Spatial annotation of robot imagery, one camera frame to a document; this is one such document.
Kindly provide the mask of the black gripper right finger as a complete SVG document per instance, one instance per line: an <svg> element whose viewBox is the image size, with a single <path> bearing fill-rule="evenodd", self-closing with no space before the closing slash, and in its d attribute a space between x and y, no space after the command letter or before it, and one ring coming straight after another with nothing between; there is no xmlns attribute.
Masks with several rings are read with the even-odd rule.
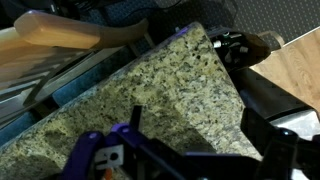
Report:
<svg viewBox="0 0 320 180"><path fill-rule="evenodd" d="M298 135L288 129L279 128L272 136L259 164L256 180L289 180L296 155Z"/></svg>

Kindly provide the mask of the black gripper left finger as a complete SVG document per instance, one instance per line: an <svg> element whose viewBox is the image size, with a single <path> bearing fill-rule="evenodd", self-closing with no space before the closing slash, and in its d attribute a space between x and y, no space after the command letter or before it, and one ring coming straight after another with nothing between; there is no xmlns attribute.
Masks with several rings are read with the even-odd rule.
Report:
<svg viewBox="0 0 320 180"><path fill-rule="evenodd" d="M88 131L79 136L59 180L101 180L102 172L97 170L94 157L104 144L104 135L99 131Z"/></svg>

